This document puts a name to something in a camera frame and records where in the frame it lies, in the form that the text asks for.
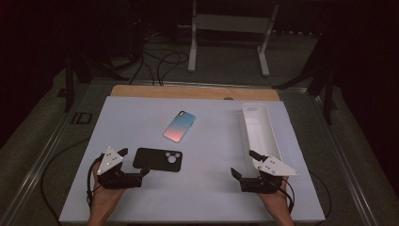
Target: black cable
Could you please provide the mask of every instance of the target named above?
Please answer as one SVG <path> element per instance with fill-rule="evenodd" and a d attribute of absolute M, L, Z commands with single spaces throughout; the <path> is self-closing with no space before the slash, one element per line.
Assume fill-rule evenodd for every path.
<path fill-rule="evenodd" d="M 316 174 L 314 174 L 314 173 L 311 172 L 311 171 L 309 171 L 309 173 L 310 173 L 312 176 L 314 176 L 315 178 L 317 178 L 317 180 L 319 180 L 319 181 L 322 183 L 323 187 L 326 189 L 326 192 L 327 192 L 327 195 L 328 195 L 328 210 L 327 210 L 327 214 L 326 214 L 326 220 L 327 220 L 328 217 L 329 217 L 329 215 L 330 215 L 330 213 L 331 213 L 331 209 L 332 209 L 332 200 L 331 200 L 331 195 L 330 195 L 330 193 L 329 193 L 328 187 L 327 187 L 326 184 L 323 182 L 323 180 L 322 180 L 320 177 L 318 177 Z M 320 224 L 322 224 L 323 222 L 325 222 L 326 220 L 320 221 L 320 222 L 318 222 L 317 224 L 315 224 L 315 225 L 313 225 L 313 226 L 320 225 Z"/>
<path fill-rule="evenodd" d="M 144 54 L 146 54 L 146 55 L 148 55 L 148 56 L 150 56 L 150 57 L 153 57 L 153 58 L 156 58 L 156 59 L 159 60 L 159 63 L 158 63 L 158 66 L 157 66 L 157 70 L 156 70 L 156 75 L 157 75 L 158 83 L 159 83 L 160 86 L 164 86 L 164 79 L 165 79 L 165 76 L 166 76 L 168 73 L 170 73 L 173 69 L 175 69 L 179 64 L 185 63 L 185 62 L 189 59 L 188 55 L 185 54 L 185 53 L 176 52 L 176 51 L 171 50 L 171 49 L 170 49 L 170 51 L 172 51 L 172 53 L 166 54 L 166 55 L 163 56 L 162 58 L 159 58 L 159 57 L 157 57 L 157 56 L 154 56 L 154 55 L 152 55 L 152 54 L 150 54 L 150 53 L 148 53 L 148 52 L 146 52 L 146 51 L 143 51 Z M 168 58 L 168 57 L 170 57 L 170 56 L 173 56 L 173 55 L 177 55 L 178 58 L 179 58 L 179 60 L 176 61 L 176 62 L 171 62 L 171 61 L 167 61 L 167 60 L 166 60 L 166 58 Z M 160 74 L 160 68 L 161 68 L 162 63 L 173 64 L 173 67 L 170 68 L 170 69 L 169 69 L 166 73 L 164 73 L 163 75 Z M 154 85 L 153 74 L 152 74 L 152 85 Z"/>
<path fill-rule="evenodd" d="M 291 184 L 288 183 L 287 180 L 284 180 L 284 178 L 283 178 L 282 180 L 283 180 L 285 183 L 287 183 L 287 185 L 291 188 L 291 192 L 293 193 L 293 206 L 291 207 L 291 211 L 292 211 L 293 208 L 294 208 L 294 204 L 295 204 L 295 193 L 294 193 L 294 189 L 293 189 L 293 187 L 291 186 Z"/>
<path fill-rule="evenodd" d="M 170 56 L 173 56 L 173 55 L 175 55 L 175 54 L 177 54 L 178 57 L 179 57 L 178 63 L 174 64 L 172 68 L 170 68 L 166 73 L 164 73 L 164 75 L 161 76 L 161 75 L 159 74 L 159 69 L 161 68 L 162 63 L 165 62 L 165 59 L 166 59 L 166 58 L 168 58 L 168 57 L 170 57 Z M 170 54 L 167 54 L 167 55 L 165 55 L 164 57 L 162 57 L 161 61 L 160 61 L 159 64 L 158 64 L 158 68 L 156 69 L 156 74 L 157 74 L 157 76 L 158 76 L 159 84 L 160 84 L 161 86 L 164 86 L 164 78 L 165 78 L 165 76 L 166 76 L 168 73 L 170 73 L 173 69 L 175 69 L 175 68 L 179 65 L 179 62 L 180 62 L 180 53 L 170 53 Z"/>
<path fill-rule="evenodd" d="M 47 166 L 44 168 L 44 171 L 43 171 L 43 173 L 42 173 L 42 175 L 41 175 L 41 177 L 40 177 L 40 194 L 41 194 L 41 196 L 43 197 L 43 200 L 44 200 L 44 202 L 45 202 L 47 208 L 50 210 L 50 212 L 52 213 L 54 219 L 56 220 L 56 223 L 57 223 L 58 226 L 62 226 L 62 224 L 61 224 L 61 222 L 58 221 L 58 215 L 56 214 L 56 211 L 55 211 L 54 208 L 51 206 L 51 204 L 48 202 L 48 200 L 47 200 L 47 198 L 46 198 L 46 196 L 45 196 L 45 194 L 44 194 L 44 175 L 45 175 L 46 171 L 48 170 L 49 166 L 51 165 L 51 163 L 52 163 L 56 158 L 58 158 L 62 153 L 65 153 L 65 152 L 68 151 L 69 149 L 74 148 L 74 147 L 76 147 L 77 145 L 82 144 L 82 143 L 84 143 L 84 142 L 86 142 L 86 141 L 88 141 L 88 140 L 89 140 L 89 138 L 84 139 L 84 140 L 82 140 L 82 141 L 79 141 L 79 142 L 77 142 L 77 143 L 75 143 L 75 144 L 73 144 L 73 145 L 71 145 L 71 146 L 69 146 L 69 147 L 67 147 L 67 148 L 65 148 L 65 149 L 63 149 L 63 150 L 61 150 L 59 153 L 57 153 L 55 156 L 53 156 L 53 157 L 50 159 L 50 161 L 49 161 L 49 163 L 47 164 Z"/>
<path fill-rule="evenodd" d="M 132 85 L 133 80 L 135 80 L 135 78 L 137 77 L 138 73 L 141 70 L 141 67 L 143 66 L 144 63 L 144 59 L 143 59 L 143 54 L 141 54 L 141 58 L 140 58 L 140 66 L 138 66 L 137 71 L 135 72 L 135 74 L 133 74 L 132 78 L 129 81 L 129 85 Z"/>
<path fill-rule="evenodd" d="M 143 59 L 143 63 L 144 63 L 144 66 L 146 66 L 147 70 L 149 71 L 149 77 L 150 77 L 150 79 L 152 80 L 152 86 L 155 86 L 155 79 L 153 78 L 153 73 L 152 73 L 152 68 L 151 68 L 151 66 L 150 66 L 148 63 L 146 63 L 146 62 L 144 61 L 144 59 Z"/>
<path fill-rule="evenodd" d="M 93 163 L 91 163 L 90 168 L 88 169 L 88 179 L 87 179 L 87 186 L 88 190 L 86 191 L 87 193 L 87 201 L 88 201 L 88 207 L 91 209 L 91 204 L 93 202 L 93 192 L 94 190 L 98 189 L 100 186 L 96 187 L 94 190 L 91 190 L 91 184 L 90 184 L 90 178 L 91 178 L 91 173 L 93 171 L 94 165 L 96 163 L 101 162 L 103 160 L 104 154 L 102 153 L 100 157 L 96 158 Z"/>
<path fill-rule="evenodd" d="M 181 37 L 186 33 L 189 33 L 191 31 L 191 27 L 187 28 L 186 30 L 182 31 L 181 33 L 177 34 L 176 37 Z M 173 41 L 172 38 L 169 37 L 162 37 L 164 38 L 163 40 L 155 40 L 154 37 L 156 36 L 163 36 L 164 34 L 161 32 L 156 32 L 154 34 L 149 35 L 148 37 L 148 41 L 152 42 L 152 43 L 163 43 L 163 42 L 169 42 L 169 41 Z"/>
<path fill-rule="evenodd" d="M 276 189 L 278 189 L 284 196 L 286 196 L 288 198 L 288 200 L 290 201 L 290 204 L 288 205 L 288 211 L 291 213 L 294 209 L 294 205 L 295 205 L 295 194 L 294 194 L 294 190 L 291 187 L 290 183 L 288 183 L 286 180 L 282 179 L 285 183 L 287 183 L 287 185 L 289 185 L 289 187 L 291 188 L 291 190 L 293 191 L 293 198 L 291 198 L 291 196 L 281 187 L 276 186 L 273 182 L 269 181 L 269 180 L 265 180 L 268 184 L 272 185 L 273 187 L 275 187 Z"/>
<path fill-rule="evenodd" d="M 128 8 L 131 8 L 129 1 L 125 0 L 126 2 L 126 6 L 127 8 L 125 8 L 125 13 L 126 13 L 126 23 L 127 23 L 127 27 L 131 28 L 130 25 L 130 18 L 129 18 L 129 11 Z M 130 29 L 128 31 L 128 36 L 129 36 L 129 49 L 127 51 L 127 58 L 130 58 L 131 54 L 132 54 L 132 34 L 130 33 Z"/>

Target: gray carpet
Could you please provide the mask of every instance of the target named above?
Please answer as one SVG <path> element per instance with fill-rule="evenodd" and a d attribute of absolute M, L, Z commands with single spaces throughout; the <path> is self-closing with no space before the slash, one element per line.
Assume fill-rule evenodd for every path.
<path fill-rule="evenodd" d="M 316 41 L 307 36 L 272 36 L 266 49 L 271 75 L 264 78 L 254 49 L 256 41 L 215 42 L 202 39 L 199 40 L 196 71 L 189 73 L 186 62 L 179 64 L 165 76 L 164 83 L 267 89 L 299 75 Z M 145 51 L 162 58 L 170 53 L 161 50 L 166 48 L 188 54 L 189 44 L 186 39 L 177 42 L 152 41 L 146 45 Z M 144 59 L 156 75 L 159 60 L 149 55 L 145 55 Z M 167 60 L 178 58 L 171 56 Z M 162 64 L 159 73 L 167 72 L 172 66 Z M 131 78 L 138 67 L 137 63 L 121 75 Z M 151 82 L 150 70 L 143 66 L 133 84 L 150 85 Z M 322 225 L 398 225 L 397 197 L 339 89 L 334 90 L 336 108 L 331 112 L 333 124 L 328 126 L 320 114 L 318 98 L 304 92 L 309 82 L 295 85 L 296 89 L 280 91 L 279 96 L 287 107 L 308 168 L 314 173 L 312 179 L 325 214 L 330 210 L 327 221 Z M 37 104 L 1 150 L 2 225 L 56 225 L 40 194 L 39 177 L 35 175 L 41 175 L 51 156 L 59 153 L 43 178 L 45 196 L 59 215 L 104 99 L 115 84 L 120 84 L 100 74 L 96 74 L 89 85 L 76 82 L 75 105 L 67 114 L 63 113 L 65 100 L 56 98 L 63 83 L 64 73 L 61 73 L 55 78 L 54 88 Z M 90 124 L 71 124 L 75 112 L 91 113 L 93 121 Z M 34 175 L 25 178 L 30 172 Z"/>

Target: human hand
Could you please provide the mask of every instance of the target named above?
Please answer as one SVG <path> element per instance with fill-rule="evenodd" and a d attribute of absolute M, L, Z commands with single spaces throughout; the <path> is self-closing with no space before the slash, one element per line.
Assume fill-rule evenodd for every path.
<path fill-rule="evenodd" d="M 288 177 L 283 177 L 281 189 L 286 190 Z M 271 194 L 258 193 L 264 207 L 278 223 L 279 226 L 294 226 L 290 211 L 288 210 L 287 197 L 281 192 L 277 191 Z"/>
<path fill-rule="evenodd" d="M 93 201 L 91 204 L 90 218 L 88 219 L 88 226 L 105 225 L 108 217 L 112 214 L 120 197 L 126 188 L 122 189 L 106 189 L 101 186 L 97 178 L 97 170 L 100 167 L 100 162 L 93 167 L 94 187 L 93 187 Z"/>

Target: robotic hand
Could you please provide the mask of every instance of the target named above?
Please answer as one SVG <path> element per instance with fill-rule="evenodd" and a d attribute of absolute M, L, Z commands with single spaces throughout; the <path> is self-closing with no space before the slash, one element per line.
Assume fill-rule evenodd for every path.
<path fill-rule="evenodd" d="M 150 167 L 144 168 L 140 173 L 124 173 L 121 169 L 122 159 L 128 153 L 127 149 L 119 152 L 108 148 L 105 153 L 96 158 L 88 171 L 88 206 L 91 206 L 93 195 L 90 188 L 90 176 L 96 163 L 101 162 L 97 172 L 98 182 L 106 189 L 120 189 L 141 187 L 143 177 L 150 172 Z"/>
<path fill-rule="evenodd" d="M 294 208 L 294 201 L 291 196 L 280 187 L 282 185 L 283 176 L 297 175 L 298 172 L 271 155 L 260 155 L 254 151 L 249 151 L 249 155 L 258 161 L 257 169 L 259 170 L 260 176 L 256 178 L 243 178 L 241 173 L 231 168 L 231 175 L 240 183 L 241 190 L 243 192 L 263 194 L 271 194 L 280 191 L 290 200 L 289 211 L 291 213 Z"/>

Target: iridescent phone case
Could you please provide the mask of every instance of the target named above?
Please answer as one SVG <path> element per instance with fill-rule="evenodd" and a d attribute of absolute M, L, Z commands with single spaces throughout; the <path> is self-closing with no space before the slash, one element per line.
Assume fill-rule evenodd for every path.
<path fill-rule="evenodd" d="M 175 142 L 180 142 L 193 124 L 196 116 L 185 111 L 179 112 L 174 120 L 170 123 L 164 132 L 164 137 L 167 137 Z"/>

